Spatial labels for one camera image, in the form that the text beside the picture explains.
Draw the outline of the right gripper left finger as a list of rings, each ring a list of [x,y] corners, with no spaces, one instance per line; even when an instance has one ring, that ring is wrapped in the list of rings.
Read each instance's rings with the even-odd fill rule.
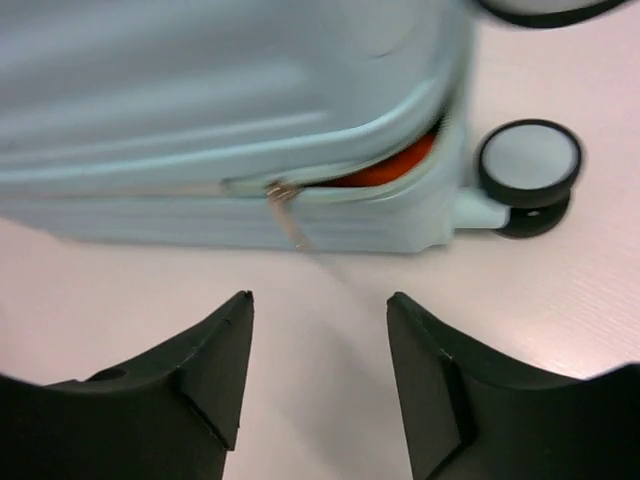
[[[236,446],[254,322],[240,291],[84,381],[1,377],[4,479],[220,479]]]

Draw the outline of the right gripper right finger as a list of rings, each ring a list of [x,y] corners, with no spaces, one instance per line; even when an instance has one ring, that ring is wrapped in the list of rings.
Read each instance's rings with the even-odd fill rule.
[[[518,361],[403,293],[387,327],[416,479],[635,479],[639,367],[580,380]]]

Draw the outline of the orange patterned fleece cloth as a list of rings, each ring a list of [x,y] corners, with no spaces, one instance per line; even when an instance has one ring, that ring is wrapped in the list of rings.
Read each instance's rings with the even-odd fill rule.
[[[316,187],[376,187],[397,180],[415,168],[430,154],[436,137],[436,133],[426,133],[404,150],[381,162],[346,176],[318,183]]]

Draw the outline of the light blue hardshell suitcase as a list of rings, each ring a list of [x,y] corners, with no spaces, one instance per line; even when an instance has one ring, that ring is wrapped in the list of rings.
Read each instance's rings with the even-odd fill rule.
[[[508,209],[465,183],[463,1],[5,1],[1,214],[78,239],[419,252]],[[426,133],[376,187],[316,184]]]

